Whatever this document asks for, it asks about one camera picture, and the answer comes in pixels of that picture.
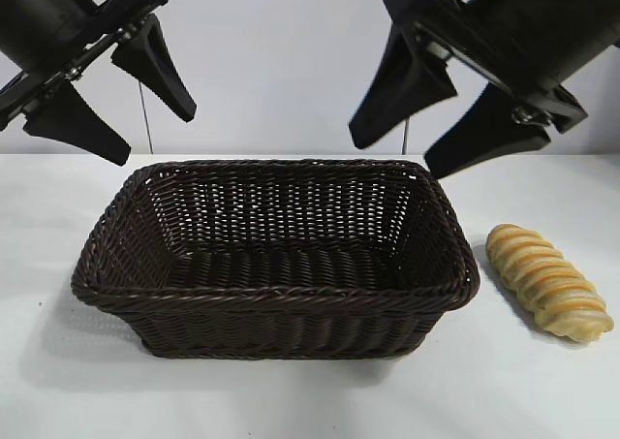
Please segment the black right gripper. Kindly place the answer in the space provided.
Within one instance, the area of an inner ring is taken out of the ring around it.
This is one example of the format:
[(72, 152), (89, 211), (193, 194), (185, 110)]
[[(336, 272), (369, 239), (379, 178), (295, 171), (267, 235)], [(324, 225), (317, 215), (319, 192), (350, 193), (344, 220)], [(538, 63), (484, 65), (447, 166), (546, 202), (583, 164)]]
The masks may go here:
[(413, 114), (455, 97), (444, 59), (454, 57), (492, 83), (424, 154), (436, 178), (546, 147), (546, 130), (516, 123), (513, 109), (544, 114), (559, 133), (581, 123), (588, 114), (563, 84), (619, 42), (619, 0), (384, 4), (393, 25), (349, 122), (355, 147), (365, 149)]

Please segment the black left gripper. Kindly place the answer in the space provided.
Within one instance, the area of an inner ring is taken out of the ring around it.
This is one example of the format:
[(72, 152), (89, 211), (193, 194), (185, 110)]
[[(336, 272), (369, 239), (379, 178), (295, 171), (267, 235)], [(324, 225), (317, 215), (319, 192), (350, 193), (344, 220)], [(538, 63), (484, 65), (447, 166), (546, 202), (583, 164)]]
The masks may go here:
[(124, 166), (131, 146), (71, 84), (116, 44), (112, 63), (181, 120), (192, 121), (197, 105), (173, 64), (158, 17), (151, 14), (168, 2), (1, 0), (1, 52), (20, 69), (1, 90), (1, 124), (23, 114), (29, 136)]

